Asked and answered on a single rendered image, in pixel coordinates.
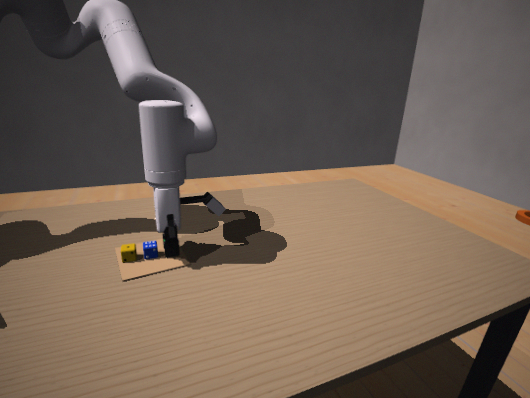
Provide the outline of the peach square mat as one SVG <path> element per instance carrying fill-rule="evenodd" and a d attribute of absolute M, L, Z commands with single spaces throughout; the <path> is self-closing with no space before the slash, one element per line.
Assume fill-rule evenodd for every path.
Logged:
<path fill-rule="evenodd" d="M 129 281 L 181 267 L 190 266 L 190 262 L 179 246 L 179 256 L 165 257 L 163 239 L 157 241 L 158 258 L 144 259 L 143 243 L 136 244 L 137 260 L 132 262 L 122 262 L 121 247 L 115 248 L 116 256 L 122 281 Z"/>

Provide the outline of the blue die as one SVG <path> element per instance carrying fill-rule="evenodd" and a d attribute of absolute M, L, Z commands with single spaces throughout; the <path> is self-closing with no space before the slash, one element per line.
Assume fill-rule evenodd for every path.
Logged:
<path fill-rule="evenodd" d="M 158 258 L 157 241 L 143 242 L 144 259 Z"/>

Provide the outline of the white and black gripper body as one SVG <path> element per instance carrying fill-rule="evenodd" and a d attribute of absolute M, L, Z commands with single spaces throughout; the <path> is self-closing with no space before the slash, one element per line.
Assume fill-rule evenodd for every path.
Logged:
<path fill-rule="evenodd" d="M 159 233 L 164 232 L 165 228 L 168 227 L 168 214 L 174 214 L 174 226 L 175 224 L 178 226 L 178 228 L 176 227 L 178 231 L 181 229 L 179 186 L 184 183 L 184 180 L 171 185 L 158 185 L 148 182 L 148 185 L 153 187 L 156 226 Z"/>

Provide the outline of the yellow die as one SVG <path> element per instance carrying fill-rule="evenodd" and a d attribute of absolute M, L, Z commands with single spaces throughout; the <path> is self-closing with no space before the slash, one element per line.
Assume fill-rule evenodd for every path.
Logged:
<path fill-rule="evenodd" d="M 137 260 L 136 244 L 126 244 L 121 246 L 122 262 L 132 262 Z"/>

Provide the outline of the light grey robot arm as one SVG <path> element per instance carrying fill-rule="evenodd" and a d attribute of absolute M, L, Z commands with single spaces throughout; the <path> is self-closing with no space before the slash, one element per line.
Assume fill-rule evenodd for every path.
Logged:
<path fill-rule="evenodd" d="M 103 40 L 121 89 L 141 102 L 146 181 L 179 183 L 186 179 L 186 156 L 215 147 L 217 132 L 204 104 L 189 87 L 157 70 L 124 3 L 89 0 L 72 22 L 63 0 L 0 0 L 0 22 L 10 13 L 19 14 L 36 47 L 52 58 L 72 58 Z"/>

